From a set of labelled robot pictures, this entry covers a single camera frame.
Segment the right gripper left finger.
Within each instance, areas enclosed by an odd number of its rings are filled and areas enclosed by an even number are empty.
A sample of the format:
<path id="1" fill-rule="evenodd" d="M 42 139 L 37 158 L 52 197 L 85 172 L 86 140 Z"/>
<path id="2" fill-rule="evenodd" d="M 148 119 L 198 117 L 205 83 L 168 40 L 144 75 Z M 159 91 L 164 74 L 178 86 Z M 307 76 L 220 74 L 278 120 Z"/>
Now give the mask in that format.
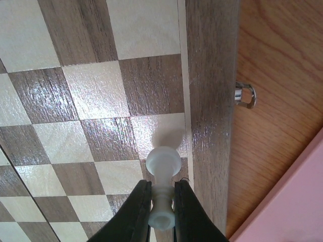
<path id="1" fill-rule="evenodd" d="M 115 216 L 89 241 L 149 241 L 151 188 L 150 181 L 140 180 Z"/>

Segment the white queen chess piece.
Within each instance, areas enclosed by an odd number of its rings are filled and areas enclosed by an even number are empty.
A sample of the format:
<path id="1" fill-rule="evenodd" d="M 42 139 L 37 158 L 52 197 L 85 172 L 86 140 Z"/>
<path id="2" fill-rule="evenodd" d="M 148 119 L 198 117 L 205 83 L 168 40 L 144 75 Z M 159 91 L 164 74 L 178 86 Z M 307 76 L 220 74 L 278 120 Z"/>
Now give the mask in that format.
<path id="1" fill-rule="evenodd" d="M 152 210 L 148 224 L 154 229 L 165 231 L 175 226 L 175 214 L 172 208 L 175 188 L 172 177 L 181 169 L 181 157 L 178 152 L 167 146 L 154 148 L 146 160 L 147 170 L 154 176 L 152 186 Z"/>

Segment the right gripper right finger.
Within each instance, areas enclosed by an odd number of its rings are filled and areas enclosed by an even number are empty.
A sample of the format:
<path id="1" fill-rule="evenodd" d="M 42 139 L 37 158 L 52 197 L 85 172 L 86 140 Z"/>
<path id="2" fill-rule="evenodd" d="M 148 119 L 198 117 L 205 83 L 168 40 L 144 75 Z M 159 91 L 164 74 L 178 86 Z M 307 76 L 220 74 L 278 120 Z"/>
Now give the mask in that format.
<path id="1" fill-rule="evenodd" d="M 228 241 L 213 224 L 187 180 L 175 183 L 174 241 Z"/>

